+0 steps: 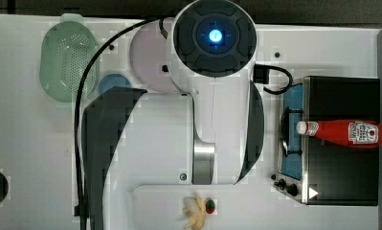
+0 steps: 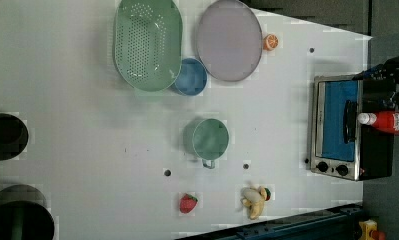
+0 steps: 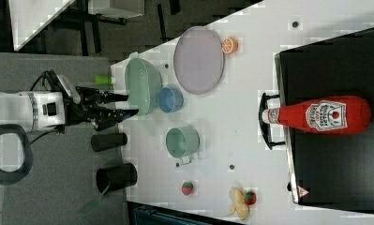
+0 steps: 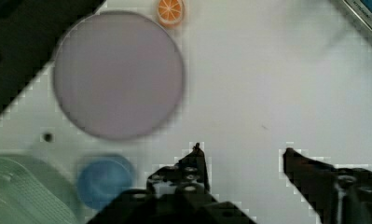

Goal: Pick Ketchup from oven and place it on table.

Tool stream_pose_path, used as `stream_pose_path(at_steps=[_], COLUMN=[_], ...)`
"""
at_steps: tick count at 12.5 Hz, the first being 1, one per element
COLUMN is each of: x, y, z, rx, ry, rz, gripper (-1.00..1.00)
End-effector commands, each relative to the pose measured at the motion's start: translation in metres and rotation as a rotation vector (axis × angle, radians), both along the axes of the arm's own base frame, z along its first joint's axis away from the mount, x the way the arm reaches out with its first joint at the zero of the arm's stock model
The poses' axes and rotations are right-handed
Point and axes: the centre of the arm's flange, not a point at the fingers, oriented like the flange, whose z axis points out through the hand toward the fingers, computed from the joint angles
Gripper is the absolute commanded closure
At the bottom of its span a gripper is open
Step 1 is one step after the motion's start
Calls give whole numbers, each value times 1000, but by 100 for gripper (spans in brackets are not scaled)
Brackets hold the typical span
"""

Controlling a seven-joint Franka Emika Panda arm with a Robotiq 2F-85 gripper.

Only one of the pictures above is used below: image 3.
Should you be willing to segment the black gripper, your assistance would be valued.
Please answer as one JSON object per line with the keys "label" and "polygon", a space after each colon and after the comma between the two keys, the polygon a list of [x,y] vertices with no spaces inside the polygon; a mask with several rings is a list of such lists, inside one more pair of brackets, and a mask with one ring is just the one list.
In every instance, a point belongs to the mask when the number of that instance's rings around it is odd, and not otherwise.
{"label": "black gripper", "polygon": [[68,126],[79,125],[82,122],[90,122],[96,131],[105,128],[103,116],[109,121],[121,123],[128,118],[137,115],[138,109],[129,110],[107,110],[100,106],[100,103],[111,103],[127,101],[128,95],[115,94],[100,91],[96,88],[77,86],[76,91],[81,97],[79,103],[71,102],[66,104],[66,124]]}

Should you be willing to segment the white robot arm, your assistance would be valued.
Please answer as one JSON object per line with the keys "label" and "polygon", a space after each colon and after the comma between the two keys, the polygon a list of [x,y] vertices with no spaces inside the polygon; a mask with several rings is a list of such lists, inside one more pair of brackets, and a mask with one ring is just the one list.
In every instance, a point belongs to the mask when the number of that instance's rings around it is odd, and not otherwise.
{"label": "white robot arm", "polygon": [[82,122],[90,122],[97,131],[110,128],[139,111],[113,110],[102,105],[126,100],[128,97],[125,95],[83,87],[75,91],[0,92],[0,144],[6,136],[13,137],[15,143],[3,149],[7,151],[19,147],[23,158],[21,166],[13,171],[0,168],[0,185],[15,184],[29,174],[33,165],[31,142],[27,137],[29,133],[60,132],[66,126]]}

